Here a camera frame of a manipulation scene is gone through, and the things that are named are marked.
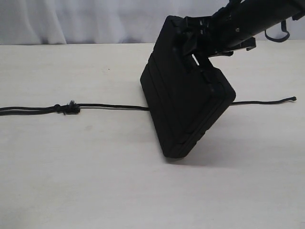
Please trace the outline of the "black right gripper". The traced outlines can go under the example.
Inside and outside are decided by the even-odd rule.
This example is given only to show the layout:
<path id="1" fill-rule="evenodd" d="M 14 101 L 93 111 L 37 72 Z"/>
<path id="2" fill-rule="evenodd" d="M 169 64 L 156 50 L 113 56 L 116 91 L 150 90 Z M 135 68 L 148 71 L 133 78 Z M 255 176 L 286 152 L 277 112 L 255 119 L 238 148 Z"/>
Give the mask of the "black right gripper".
<path id="1" fill-rule="evenodd" d="M 212 70 L 208 57 L 231 56 L 234 51 L 256 47 L 251 23 L 245 15 L 175 17 L 173 25 L 177 30 L 175 54 L 182 58 L 186 72 Z M 199 55 L 199 65 L 193 54 Z"/>

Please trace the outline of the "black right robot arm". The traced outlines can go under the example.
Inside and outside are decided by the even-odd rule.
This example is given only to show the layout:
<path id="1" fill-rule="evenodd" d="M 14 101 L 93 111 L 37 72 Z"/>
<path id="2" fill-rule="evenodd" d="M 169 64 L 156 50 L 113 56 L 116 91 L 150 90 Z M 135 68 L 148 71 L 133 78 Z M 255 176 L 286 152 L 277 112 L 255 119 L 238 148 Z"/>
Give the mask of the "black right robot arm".
<path id="1" fill-rule="evenodd" d="M 253 49 L 255 35 L 280 22 L 285 24 L 290 17 L 298 20 L 304 13 L 303 0 L 231 0 L 211 16 L 185 17 L 178 28 L 187 40 L 180 51 L 180 61 L 171 67 L 191 70 L 193 65 L 184 58 L 194 54 L 198 70 L 216 71 L 210 57 Z"/>

